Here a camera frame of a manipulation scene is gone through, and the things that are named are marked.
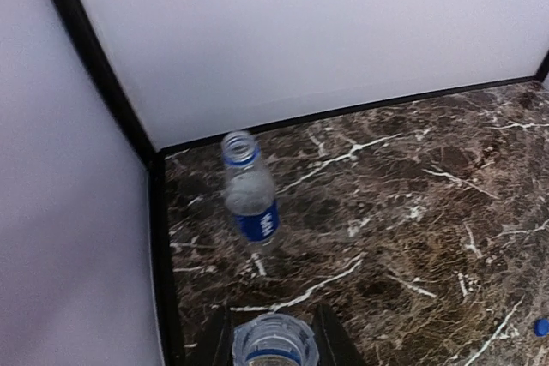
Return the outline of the white cap blue label bottle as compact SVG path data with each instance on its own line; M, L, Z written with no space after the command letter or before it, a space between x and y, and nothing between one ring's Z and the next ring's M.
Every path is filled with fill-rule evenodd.
M234 330L234 365L316 366L319 358L312 329L290 315L259 315Z

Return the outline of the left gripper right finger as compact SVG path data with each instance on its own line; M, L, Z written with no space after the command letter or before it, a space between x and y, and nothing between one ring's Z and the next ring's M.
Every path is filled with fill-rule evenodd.
M366 366L337 315L326 303L319 303L312 319L320 366Z

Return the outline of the left black frame post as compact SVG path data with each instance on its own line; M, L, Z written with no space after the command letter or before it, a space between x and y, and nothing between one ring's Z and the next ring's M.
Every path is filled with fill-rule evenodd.
M146 169L152 169L157 151L124 94L81 0L52 2L107 110Z

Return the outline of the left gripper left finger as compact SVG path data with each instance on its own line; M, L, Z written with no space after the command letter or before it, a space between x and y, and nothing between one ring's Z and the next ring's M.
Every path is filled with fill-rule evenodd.
M200 365L232 365L232 311L220 306L210 316L199 341Z

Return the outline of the blue cap pepsi bottle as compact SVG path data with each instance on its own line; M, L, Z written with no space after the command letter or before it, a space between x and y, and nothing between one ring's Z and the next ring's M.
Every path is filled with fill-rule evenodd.
M256 138L233 131L223 138L221 155L224 203L238 233L256 252L273 248L281 231L276 186Z

